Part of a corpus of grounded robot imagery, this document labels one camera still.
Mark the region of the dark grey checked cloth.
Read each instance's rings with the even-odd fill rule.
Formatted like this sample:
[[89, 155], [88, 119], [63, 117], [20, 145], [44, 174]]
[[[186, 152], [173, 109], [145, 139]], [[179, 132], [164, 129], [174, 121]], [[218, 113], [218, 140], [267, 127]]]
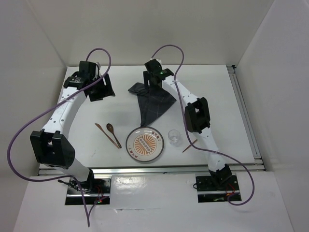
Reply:
[[138, 98], [141, 127], [152, 124], [176, 102], [170, 93], [159, 86], [146, 88], [142, 83], [135, 83], [128, 92]]

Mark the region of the copper knife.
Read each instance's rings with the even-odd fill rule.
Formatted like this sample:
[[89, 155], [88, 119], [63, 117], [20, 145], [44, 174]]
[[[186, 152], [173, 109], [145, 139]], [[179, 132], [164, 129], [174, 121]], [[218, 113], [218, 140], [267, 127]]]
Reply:
[[96, 127], [98, 127], [103, 134], [109, 139], [109, 141], [116, 146], [116, 148], [120, 149], [119, 146], [116, 144], [116, 142], [104, 131], [104, 129], [102, 128], [102, 126], [98, 123], [95, 123]]

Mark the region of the dark wooden spoon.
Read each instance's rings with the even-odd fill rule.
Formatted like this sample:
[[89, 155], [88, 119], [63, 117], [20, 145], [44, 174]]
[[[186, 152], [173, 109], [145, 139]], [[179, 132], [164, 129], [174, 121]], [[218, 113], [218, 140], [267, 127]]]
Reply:
[[107, 130], [114, 136], [115, 141], [116, 141], [118, 147], [119, 147], [119, 148], [122, 148], [120, 142], [118, 141], [118, 139], [117, 139], [117, 137], [116, 137], [116, 135], [115, 135], [115, 133], [114, 133], [114, 127], [113, 127], [113, 125], [112, 125], [111, 123], [108, 123], [108, 124], [106, 125], [106, 128], [107, 128]]

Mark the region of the clear drinking glass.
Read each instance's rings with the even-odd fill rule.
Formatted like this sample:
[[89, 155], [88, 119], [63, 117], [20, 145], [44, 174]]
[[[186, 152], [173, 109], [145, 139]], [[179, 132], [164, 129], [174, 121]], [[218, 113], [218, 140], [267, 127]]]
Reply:
[[182, 141], [181, 134], [178, 130], [170, 130], [168, 132], [168, 139], [172, 146], [179, 146]]

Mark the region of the white plate with orange pattern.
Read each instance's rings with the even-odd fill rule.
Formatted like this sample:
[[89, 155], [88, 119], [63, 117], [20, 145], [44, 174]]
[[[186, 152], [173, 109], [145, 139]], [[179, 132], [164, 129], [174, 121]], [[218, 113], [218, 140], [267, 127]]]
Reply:
[[126, 138], [126, 151], [140, 163], [153, 162], [163, 153], [165, 142], [162, 134], [152, 127], [134, 129]]

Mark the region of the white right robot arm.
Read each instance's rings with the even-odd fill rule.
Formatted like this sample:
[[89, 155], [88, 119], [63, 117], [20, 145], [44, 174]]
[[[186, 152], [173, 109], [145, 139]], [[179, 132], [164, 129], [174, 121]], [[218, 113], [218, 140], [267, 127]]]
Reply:
[[211, 133], [210, 112], [206, 98], [194, 95], [179, 80], [174, 78], [174, 73], [163, 69], [161, 60], [150, 59], [145, 64], [143, 73], [144, 84], [147, 88], [163, 89], [179, 99], [183, 108], [186, 130], [193, 134], [203, 149], [206, 149], [206, 160], [211, 175], [211, 185], [215, 189], [222, 189], [231, 177], [231, 170], [224, 157], [218, 154], [218, 146]]

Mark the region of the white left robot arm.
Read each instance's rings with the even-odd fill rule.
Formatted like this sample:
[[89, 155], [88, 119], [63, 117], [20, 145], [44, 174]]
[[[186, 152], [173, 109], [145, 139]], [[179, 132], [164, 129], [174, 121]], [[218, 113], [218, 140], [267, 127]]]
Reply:
[[75, 149], [68, 140], [69, 132], [86, 99], [95, 102], [108, 96], [115, 96], [109, 75], [100, 75], [97, 62], [80, 61], [79, 70], [64, 82], [61, 105], [40, 131], [30, 135], [37, 162], [74, 176], [79, 189], [85, 193], [95, 188], [94, 173], [76, 159]]

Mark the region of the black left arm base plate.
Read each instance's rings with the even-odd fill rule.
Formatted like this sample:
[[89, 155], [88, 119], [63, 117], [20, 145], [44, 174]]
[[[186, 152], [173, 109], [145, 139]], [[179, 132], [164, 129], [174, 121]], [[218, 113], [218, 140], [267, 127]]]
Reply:
[[[70, 178], [69, 181], [64, 182], [68, 186], [65, 205], [83, 205], [82, 194], [76, 181]], [[84, 188], [82, 185], [82, 192], [84, 194], [84, 201], [86, 205], [108, 205], [110, 204], [111, 179], [95, 179], [92, 187]]]

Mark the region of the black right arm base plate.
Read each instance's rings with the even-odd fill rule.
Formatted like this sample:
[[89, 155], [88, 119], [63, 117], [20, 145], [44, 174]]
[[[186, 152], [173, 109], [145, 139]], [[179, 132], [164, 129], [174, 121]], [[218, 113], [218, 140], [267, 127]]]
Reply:
[[193, 188], [197, 191], [199, 203], [227, 202], [228, 197], [232, 202], [241, 201], [239, 184], [235, 175], [219, 187], [215, 186], [210, 176], [196, 176]]

